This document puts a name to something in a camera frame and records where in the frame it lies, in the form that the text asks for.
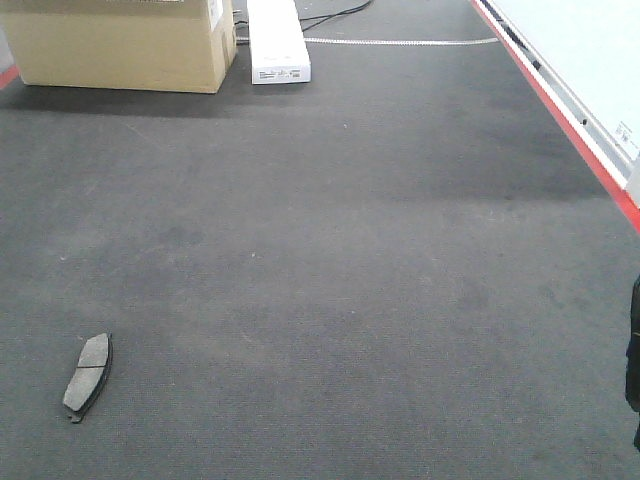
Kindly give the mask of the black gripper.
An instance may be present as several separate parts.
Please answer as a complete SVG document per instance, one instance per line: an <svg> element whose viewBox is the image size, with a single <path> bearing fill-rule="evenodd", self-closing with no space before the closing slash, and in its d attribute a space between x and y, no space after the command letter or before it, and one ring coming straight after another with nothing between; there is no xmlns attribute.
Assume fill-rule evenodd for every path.
<svg viewBox="0 0 640 480"><path fill-rule="evenodd" d="M626 358L625 398L631 409L639 413L639 279L635 280L631 295L630 338Z"/></svg>

